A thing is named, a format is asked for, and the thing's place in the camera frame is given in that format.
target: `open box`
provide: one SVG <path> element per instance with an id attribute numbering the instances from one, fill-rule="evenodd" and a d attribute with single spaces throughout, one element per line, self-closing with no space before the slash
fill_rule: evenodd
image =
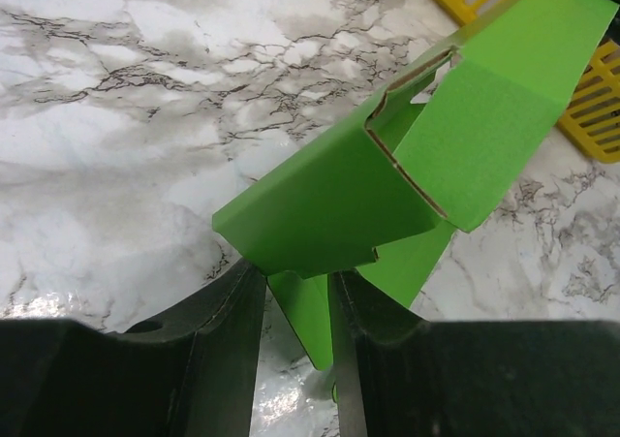
<path id="1" fill-rule="evenodd" d="M 270 276 L 316 367 L 331 363 L 325 274 L 357 266 L 408 306 L 454 230 L 471 231 L 503 198 L 616 10 L 607 0 L 502 3 L 213 216 Z M 430 101 L 412 104 L 447 63 Z"/>

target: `yellow plastic basket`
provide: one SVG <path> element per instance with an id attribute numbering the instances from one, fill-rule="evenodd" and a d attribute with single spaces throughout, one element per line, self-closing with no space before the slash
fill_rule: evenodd
<path id="1" fill-rule="evenodd" d="M 594 52 L 558 126 L 584 153 L 620 161 L 620 48 L 609 40 Z"/>
<path id="2" fill-rule="evenodd" d="M 436 0 L 464 25 L 504 0 Z M 620 47 L 603 42 L 583 73 L 567 111 L 558 121 L 585 154 L 604 163 L 620 161 Z"/>

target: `marble surface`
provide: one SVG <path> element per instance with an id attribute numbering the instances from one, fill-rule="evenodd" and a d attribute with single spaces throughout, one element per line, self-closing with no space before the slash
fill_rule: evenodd
<path id="1" fill-rule="evenodd" d="M 214 210 L 453 31 L 431 0 L 0 0 L 0 317 L 124 330 L 236 254 Z M 620 167 L 557 132 L 416 299 L 429 319 L 620 319 Z M 334 437 L 272 298 L 253 435 Z"/>

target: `plastic crate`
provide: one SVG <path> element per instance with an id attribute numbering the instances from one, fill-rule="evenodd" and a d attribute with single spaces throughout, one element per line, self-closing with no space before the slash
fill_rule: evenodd
<path id="1" fill-rule="evenodd" d="M 608 40 L 590 60 L 558 126 L 585 154 L 620 161 L 620 47 Z"/>
<path id="2" fill-rule="evenodd" d="M 464 25 L 504 0 L 436 0 Z M 620 161 L 620 47 L 606 40 L 579 80 L 560 130 L 586 155 L 604 163 Z"/>

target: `cardboard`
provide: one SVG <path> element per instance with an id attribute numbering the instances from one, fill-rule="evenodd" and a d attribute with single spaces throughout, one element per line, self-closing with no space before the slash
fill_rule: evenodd
<path id="1" fill-rule="evenodd" d="M 607 0 L 502 3 L 214 215 L 213 229 L 272 276 L 315 365 L 330 362 L 321 276 L 360 266 L 408 306 L 453 229 L 474 229 L 503 198 L 616 11 Z M 412 105 L 449 61 L 428 104 Z M 393 242 L 403 246 L 388 257 Z"/>

